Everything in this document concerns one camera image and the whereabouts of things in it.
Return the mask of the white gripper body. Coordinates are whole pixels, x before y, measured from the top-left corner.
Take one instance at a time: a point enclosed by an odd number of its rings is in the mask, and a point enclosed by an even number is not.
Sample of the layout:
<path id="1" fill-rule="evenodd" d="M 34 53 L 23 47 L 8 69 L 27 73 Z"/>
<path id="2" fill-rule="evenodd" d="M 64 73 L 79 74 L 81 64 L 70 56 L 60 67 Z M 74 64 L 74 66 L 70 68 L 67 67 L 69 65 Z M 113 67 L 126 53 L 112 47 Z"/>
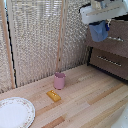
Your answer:
<path id="1" fill-rule="evenodd" d="M 128 13 L 128 1 L 92 1 L 80 13 L 84 24 L 112 19 Z"/>

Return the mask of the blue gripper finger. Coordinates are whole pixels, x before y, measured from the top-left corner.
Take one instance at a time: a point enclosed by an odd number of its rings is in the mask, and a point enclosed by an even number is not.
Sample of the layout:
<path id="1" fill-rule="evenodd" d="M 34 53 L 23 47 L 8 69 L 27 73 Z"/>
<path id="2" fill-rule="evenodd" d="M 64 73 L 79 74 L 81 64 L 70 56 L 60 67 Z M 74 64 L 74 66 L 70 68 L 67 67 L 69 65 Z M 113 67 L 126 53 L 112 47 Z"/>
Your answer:
<path id="1" fill-rule="evenodd" d="M 109 31 L 110 30 L 110 25 L 111 25 L 110 22 L 108 22 L 108 23 L 105 24 L 106 31 Z"/>

